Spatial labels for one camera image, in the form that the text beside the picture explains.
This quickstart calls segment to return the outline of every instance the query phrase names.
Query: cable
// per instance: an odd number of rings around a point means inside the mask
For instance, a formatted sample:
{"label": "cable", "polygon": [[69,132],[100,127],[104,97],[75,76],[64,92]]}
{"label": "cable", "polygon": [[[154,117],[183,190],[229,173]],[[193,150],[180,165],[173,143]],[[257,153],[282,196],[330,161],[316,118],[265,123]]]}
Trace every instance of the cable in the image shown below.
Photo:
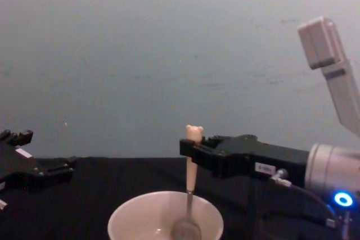
{"label": "cable", "polygon": [[339,239],[342,239],[341,227],[340,227],[338,217],[336,216],[335,212],[330,208],[330,206],[328,206],[326,203],[324,203],[318,196],[316,196],[312,192],[310,192],[310,191],[308,191],[308,190],[306,190],[304,188],[300,188],[300,187],[298,187],[296,185],[292,185],[290,182],[287,182],[286,185],[281,185],[281,186],[289,188],[289,189],[293,189],[293,190],[295,190],[297,192],[300,192],[300,193],[304,194],[305,196],[309,197],[310,199],[312,199],[313,201],[319,203],[321,206],[323,206],[323,208],[326,209],[327,214],[334,221],[335,227],[334,228],[329,227],[327,225],[327,219],[315,218],[314,216],[310,216],[310,215],[307,215],[307,214],[302,213],[302,212],[290,213],[290,212],[284,212],[284,211],[268,210],[268,211],[265,211],[264,213],[261,214],[260,220],[259,220],[259,227],[260,227],[260,230],[269,239],[271,239],[271,240],[284,240],[284,239],[282,239],[280,237],[276,237],[276,236],[268,233],[264,228],[264,221],[266,219],[270,219],[270,218],[275,217],[275,216],[281,216],[283,218],[292,218],[292,219],[305,220],[307,222],[310,222],[310,223],[318,225],[318,226],[333,229],[333,230],[335,230],[337,232],[337,234],[339,236]]}

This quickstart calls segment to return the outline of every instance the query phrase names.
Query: gray wall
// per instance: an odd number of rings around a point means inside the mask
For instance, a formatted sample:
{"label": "gray wall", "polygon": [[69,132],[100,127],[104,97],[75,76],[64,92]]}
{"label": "gray wall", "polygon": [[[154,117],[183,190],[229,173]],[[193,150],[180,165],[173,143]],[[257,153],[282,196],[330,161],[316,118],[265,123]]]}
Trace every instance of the gray wall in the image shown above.
{"label": "gray wall", "polygon": [[36,156],[178,156],[186,124],[301,149],[360,148],[296,32],[331,17],[360,61],[359,0],[0,0],[0,9],[0,128],[33,129],[25,149]]}

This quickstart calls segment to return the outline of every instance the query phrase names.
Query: sticker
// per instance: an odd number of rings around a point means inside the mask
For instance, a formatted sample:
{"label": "sticker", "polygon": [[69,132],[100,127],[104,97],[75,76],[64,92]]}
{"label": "sticker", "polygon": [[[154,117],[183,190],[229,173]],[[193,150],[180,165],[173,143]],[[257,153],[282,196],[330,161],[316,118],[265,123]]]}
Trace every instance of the sticker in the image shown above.
{"label": "sticker", "polygon": [[27,153],[25,150],[18,148],[16,150],[17,153],[22,154],[24,157],[26,157],[27,159],[32,157],[32,155],[30,155],[29,153]]}
{"label": "sticker", "polygon": [[267,165],[263,163],[255,163],[255,171],[263,174],[274,175],[276,173],[276,167],[272,165]]}

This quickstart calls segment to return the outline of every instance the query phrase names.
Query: blue led light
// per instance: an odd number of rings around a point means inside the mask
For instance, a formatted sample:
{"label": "blue led light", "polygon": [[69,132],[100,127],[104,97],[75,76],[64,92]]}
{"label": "blue led light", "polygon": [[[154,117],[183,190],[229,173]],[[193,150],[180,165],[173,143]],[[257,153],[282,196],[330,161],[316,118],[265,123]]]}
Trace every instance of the blue led light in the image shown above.
{"label": "blue led light", "polygon": [[335,202],[340,206],[350,206],[353,204],[353,199],[345,192],[339,192],[335,195]]}

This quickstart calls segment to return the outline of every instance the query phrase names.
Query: black table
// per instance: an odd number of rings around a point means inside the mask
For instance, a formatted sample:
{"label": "black table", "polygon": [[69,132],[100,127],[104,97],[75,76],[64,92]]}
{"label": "black table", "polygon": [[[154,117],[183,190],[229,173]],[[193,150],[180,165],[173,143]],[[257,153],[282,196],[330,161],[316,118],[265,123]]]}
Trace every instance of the black table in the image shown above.
{"label": "black table", "polygon": [[[43,160],[44,164],[54,160]],[[0,239],[96,239],[109,240],[107,222],[123,202],[154,191],[184,191],[186,160],[178,159],[79,159],[70,183],[57,185],[39,193],[9,191],[0,198],[9,204],[0,213]],[[246,211],[249,184],[255,187],[252,196],[254,211]],[[196,194],[213,203],[224,219],[223,239],[245,239],[251,232],[259,240],[268,239],[257,225],[248,228],[249,215],[258,215],[268,208],[296,210],[306,208],[322,214],[317,205],[292,191],[269,187],[246,177],[212,178],[199,168]],[[309,239],[335,239],[333,233],[304,221],[274,219],[266,224],[284,239],[297,239],[298,232]]]}

